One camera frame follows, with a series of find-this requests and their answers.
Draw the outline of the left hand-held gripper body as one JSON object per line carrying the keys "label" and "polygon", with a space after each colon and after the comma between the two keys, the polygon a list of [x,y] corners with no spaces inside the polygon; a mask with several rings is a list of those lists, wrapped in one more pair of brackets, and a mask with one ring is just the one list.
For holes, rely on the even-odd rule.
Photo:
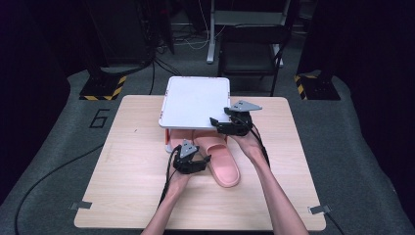
{"label": "left hand-held gripper body", "polygon": [[197,164],[194,157],[199,152],[199,147],[191,145],[188,141],[184,140],[182,145],[179,145],[178,152],[174,156],[173,167],[183,174],[191,174],[193,165]]}

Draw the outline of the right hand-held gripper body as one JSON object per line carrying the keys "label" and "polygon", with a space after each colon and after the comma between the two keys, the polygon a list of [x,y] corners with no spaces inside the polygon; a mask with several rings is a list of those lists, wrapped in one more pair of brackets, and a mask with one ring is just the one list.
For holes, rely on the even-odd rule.
{"label": "right hand-held gripper body", "polygon": [[228,126],[219,128],[217,131],[222,134],[237,136],[245,136],[253,128],[254,124],[250,111],[261,110],[261,106],[244,100],[240,100],[227,108],[230,108],[235,114],[229,116],[230,121],[228,122]]}

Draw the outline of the pink slipper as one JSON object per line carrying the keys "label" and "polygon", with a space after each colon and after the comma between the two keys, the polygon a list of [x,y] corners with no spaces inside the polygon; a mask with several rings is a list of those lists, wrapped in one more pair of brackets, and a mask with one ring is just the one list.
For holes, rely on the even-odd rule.
{"label": "pink slipper", "polygon": [[240,182],[240,171],[223,134],[215,130],[196,130],[194,143],[204,156],[210,156],[208,168],[219,186],[230,188]]}
{"label": "pink slipper", "polygon": [[194,131],[192,129],[171,129],[168,141],[170,152],[173,152],[174,148],[178,145],[182,145],[184,140],[188,141],[191,145],[194,145],[193,134]]}

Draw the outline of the white shoe rack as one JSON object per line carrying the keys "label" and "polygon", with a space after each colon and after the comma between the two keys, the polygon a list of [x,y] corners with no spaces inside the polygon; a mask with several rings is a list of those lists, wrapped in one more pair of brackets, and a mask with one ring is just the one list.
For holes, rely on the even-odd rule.
{"label": "white shoe rack", "polygon": [[159,125],[166,130],[165,149],[172,151],[172,129],[213,129],[210,118],[227,122],[230,82],[226,77],[172,76],[161,106]]}

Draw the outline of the person's right hand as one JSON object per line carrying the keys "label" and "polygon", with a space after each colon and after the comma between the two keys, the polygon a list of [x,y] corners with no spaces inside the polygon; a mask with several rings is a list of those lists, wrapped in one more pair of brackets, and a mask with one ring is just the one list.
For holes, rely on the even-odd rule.
{"label": "person's right hand", "polygon": [[251,130],[245,136],[231,135],[231,138],[239,145],[243,153],[254,166],[268,166],[265,156],[263,155],[262,145],[258,140],[259,136],[254,130]]}

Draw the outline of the person's left hand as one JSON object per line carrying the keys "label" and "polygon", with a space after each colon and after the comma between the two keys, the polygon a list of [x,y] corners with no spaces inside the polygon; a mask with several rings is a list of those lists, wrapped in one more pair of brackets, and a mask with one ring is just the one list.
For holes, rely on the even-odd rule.
{"label": "person's left hand", "polygon": [[168,177],[169,185],[167,195],[181,195],[192,177],[193,174],[183,174],[172,166],[170,168],[170,176]]}

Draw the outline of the black folding chair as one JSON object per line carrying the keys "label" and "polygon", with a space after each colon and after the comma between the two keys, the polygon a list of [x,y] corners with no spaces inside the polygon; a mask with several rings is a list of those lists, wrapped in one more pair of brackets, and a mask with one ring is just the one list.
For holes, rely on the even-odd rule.
{"label": "black folding chair", "polygon": [[284,48],[291,32],[280,24],[239,24],[226,28],[218,54],[218,76],[272,77],[268,90],[274,95]]}

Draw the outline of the black yellow striped stand base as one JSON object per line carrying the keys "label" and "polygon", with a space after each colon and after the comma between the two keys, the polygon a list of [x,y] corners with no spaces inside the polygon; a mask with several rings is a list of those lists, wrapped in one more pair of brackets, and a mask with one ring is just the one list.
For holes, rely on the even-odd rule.
{"label": "black yellow striped stand base", "polygon": [[79,92],[80,100],[115,100],[126,80],[122,72],[106,72],[101,69],[89,70],[89,77]]}
{"label": "black yellow striped stand base", "polygon": [[333,82],[330,73],[321,71],[317,75],[297,74],[295,83],[300,97],[303,100],[331,100],[341,99]]}

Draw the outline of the grey tape piece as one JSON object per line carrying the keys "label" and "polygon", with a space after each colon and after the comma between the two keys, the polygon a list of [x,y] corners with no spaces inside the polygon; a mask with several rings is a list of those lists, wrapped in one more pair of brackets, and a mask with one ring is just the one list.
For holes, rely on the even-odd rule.
{"label": "grey tape piece", "polygon": [[69,208],[73,211],[78,211],[79,209],[87,209],[89,210],[92,206],[91,202],[84,202],[84,201],[79,201],[79,202],[73,202]]}
{"label": "grey tape piece", "polygon": [[316,207],[309,207],[308,211],[312,214],[318,214],[318,213],[327,213],[331,211],[331,208],[329,205],[325,206],[316,206]]}

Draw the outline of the black cabinet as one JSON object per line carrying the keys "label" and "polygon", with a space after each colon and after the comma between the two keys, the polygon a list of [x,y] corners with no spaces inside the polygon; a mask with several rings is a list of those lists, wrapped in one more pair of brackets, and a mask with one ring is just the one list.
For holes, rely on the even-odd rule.
{"label": "black cabinet", "polygon": [[85,0],[109,66],[150,63],[175,53],[167,0]]}

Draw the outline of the dark curtain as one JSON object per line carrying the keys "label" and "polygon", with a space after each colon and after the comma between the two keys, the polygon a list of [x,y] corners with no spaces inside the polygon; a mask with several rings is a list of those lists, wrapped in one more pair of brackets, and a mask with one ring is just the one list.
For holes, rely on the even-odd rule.
{"label": "dark curtain", "polygon": [[317,0],[299,73],[336,76],[415,225],[415,0]]}
{"label": "dark curtain", "polygon": [[68,77],[98,65],[84,0],[0,0],[0,205],[67,103]]}

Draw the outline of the white metal desk frame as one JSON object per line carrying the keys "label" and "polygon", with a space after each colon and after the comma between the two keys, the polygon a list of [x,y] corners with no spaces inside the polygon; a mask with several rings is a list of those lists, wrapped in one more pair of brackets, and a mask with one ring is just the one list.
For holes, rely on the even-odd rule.
{"label": "white metal desk frame", "polygon": [[208,29],[208,50],[207,63],[214,62],[216,37],[219,32],[215,32],[215,27],[220,25],[226,27],[227,25],[237,24],[283,24],[288,16],[289,6],[292,0],[282,0],[283,8],[281,11],[271,12],[266,10],[259,11],[238,11],[238,10],[217,10],[215,3],[218,0],[209,0],[209,29]]}

